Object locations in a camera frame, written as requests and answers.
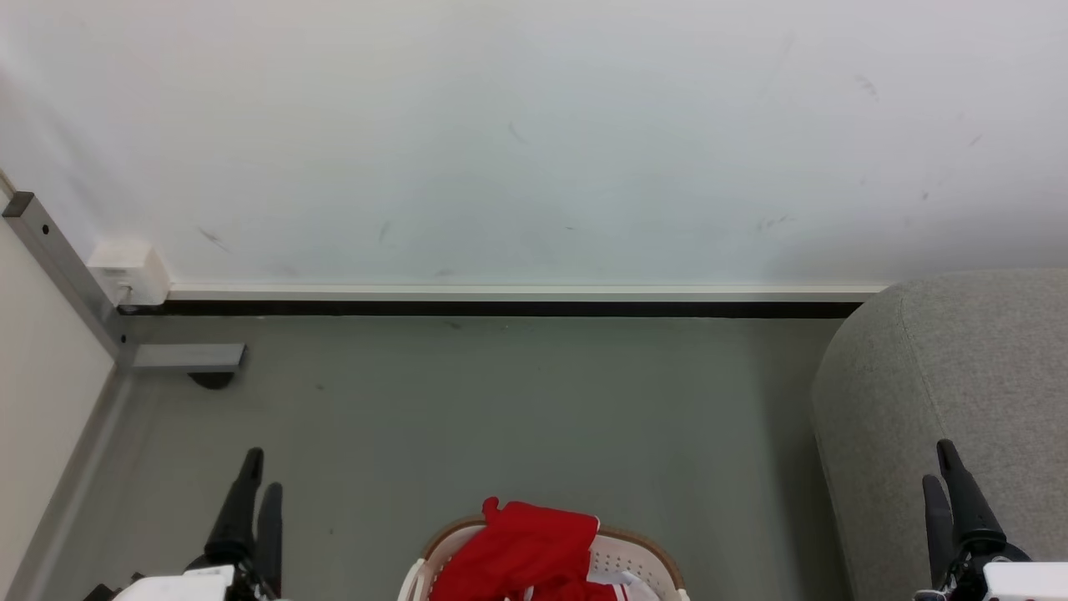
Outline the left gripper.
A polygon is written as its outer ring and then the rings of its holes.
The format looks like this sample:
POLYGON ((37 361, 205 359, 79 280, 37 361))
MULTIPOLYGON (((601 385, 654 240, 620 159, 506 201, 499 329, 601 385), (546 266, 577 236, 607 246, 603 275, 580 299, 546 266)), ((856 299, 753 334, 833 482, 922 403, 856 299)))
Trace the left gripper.
POLYGON ((253 521, 263 468, 263 449, 245 453, 202 557, 179 575, 134 579, 129 586, 113 591, 111 601, 281 601, 281 483, 271 483, 260 502, 255 548, 253 521))

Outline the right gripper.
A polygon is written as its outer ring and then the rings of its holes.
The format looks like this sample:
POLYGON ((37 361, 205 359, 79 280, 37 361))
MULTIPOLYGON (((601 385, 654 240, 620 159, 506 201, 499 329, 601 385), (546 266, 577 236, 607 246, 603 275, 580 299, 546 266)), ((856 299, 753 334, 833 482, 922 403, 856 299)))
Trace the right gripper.
POLYGON ((932 588, 913 601, 1068 601, 1068 562, 1034 562, 1007 543, 978 483, 951 440, 937 442, 942 484, 924 475, 926 529, 932 588), (954 544, 961 547, 954 555, 954 544))

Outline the grey fabric sofa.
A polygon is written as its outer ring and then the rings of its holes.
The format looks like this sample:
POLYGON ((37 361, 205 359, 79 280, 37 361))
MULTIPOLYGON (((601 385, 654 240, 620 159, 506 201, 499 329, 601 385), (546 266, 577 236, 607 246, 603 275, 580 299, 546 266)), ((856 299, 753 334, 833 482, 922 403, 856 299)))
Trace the grey fabric sofa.
POLYGON ((922 478, 951 440, 1010 542, 1068 562, 1068 269, 958 271, 869 298, 812 422, 853 601, 930 585, 922 478))

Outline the grey metal foot bar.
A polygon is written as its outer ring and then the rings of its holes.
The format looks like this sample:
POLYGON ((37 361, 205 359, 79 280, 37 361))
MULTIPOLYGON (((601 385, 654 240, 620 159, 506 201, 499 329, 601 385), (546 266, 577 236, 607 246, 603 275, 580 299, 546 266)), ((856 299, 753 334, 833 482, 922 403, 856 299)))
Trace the grey metal foot bar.
POLYGON ((141 345, 134 353, 136 370, 183 373, 234 373, 244 362, 247 346, 227 345, 141 345))

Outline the white laundry basket brown rim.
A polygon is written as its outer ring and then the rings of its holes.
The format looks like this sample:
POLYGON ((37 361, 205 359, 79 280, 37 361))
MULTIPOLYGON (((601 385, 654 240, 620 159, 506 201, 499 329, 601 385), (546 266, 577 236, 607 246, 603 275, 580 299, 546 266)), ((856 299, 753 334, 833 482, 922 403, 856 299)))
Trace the white laundry basket brown rim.
MULTIPOLYGON (((409 568, 396 601, 430 601, 431 589, 444 566, 486 526, 481 516, 458 520, 431 536, 417 562, 409 568)), ((684 575, 668 552, 649 538, 629 529, 599 526, 591 545, 590 574, 607 578, 629 572, 640 578, 660 601, 690 601, 684 575)))

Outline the white and black baseboard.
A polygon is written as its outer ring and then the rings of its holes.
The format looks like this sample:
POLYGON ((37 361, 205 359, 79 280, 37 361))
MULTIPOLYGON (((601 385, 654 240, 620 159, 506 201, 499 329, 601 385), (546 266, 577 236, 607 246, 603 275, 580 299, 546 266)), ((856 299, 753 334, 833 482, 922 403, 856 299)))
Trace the white and black baseboard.
POLYGON ((207 285, 122 316, 838 319, 883 285, 207 285))

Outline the white wall socket box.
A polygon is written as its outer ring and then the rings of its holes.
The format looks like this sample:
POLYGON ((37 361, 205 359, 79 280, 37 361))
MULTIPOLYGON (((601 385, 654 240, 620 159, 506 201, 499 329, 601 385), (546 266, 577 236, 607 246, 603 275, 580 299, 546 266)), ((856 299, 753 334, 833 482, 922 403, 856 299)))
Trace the white wall socket box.
POLYGON ((105 240, 87 267, 114 307, 160 306, 170 292, 164 263, 145 242, 105 240))

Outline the grey metal frame post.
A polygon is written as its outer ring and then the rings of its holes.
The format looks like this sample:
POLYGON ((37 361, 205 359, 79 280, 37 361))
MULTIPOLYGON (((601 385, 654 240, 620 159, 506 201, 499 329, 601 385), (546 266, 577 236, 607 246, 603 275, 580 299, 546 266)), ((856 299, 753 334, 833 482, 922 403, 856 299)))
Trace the grey metal frame post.
POLYGON ((3 218, 104 350, 129 369, 137 346, 127 323, 41 200, 34 193, 15 191, 3 218))

